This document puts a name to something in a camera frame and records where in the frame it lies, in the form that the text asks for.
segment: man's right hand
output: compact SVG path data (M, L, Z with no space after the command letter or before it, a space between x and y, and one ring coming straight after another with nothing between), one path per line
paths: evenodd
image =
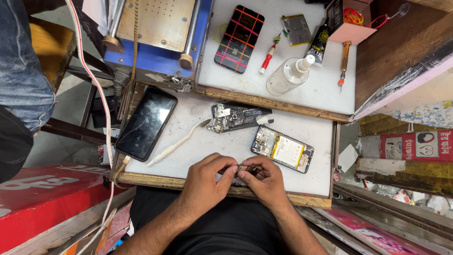
M259 170L256 177L247 171L239 171L237 175L263 205L274 214L292 208L284 191L282 171L268 157L264 155L250 157L242 164L254 166Z

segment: cracked phone screen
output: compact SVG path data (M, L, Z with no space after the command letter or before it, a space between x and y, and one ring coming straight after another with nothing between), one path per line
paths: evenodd
M176 100L148 88L121 132L115 148L139 160L147 160Z

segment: man's left hand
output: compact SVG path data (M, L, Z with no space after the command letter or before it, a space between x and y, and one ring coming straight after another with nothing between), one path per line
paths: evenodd
M216 173L227 168L217 182ZM234 175L237 172L237 162L232 157L214 153L189 168L183 192L178 198L178 203L193 213L194 217L201 217L226 196Z

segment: hand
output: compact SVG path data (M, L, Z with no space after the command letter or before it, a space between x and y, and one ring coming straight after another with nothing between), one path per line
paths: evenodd
M217 182L216 173L228 165L231 167L225 170ZM227 196L236 172L237 162L234 158L219 153L207 156L189 167L178 203L196 218L201 217Z
M259 170L256 177L247 171L239 171L237 175L271 212L275 213L292 207L284 191L280 167L264 155L250 157L242 164L254 166Z

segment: screen separator machine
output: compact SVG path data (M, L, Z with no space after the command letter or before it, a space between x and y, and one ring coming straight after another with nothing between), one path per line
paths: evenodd
M188 92L198 83L214 0L138 0L135 81ZM104 62L125 85L134 58L135 0L119 0Z

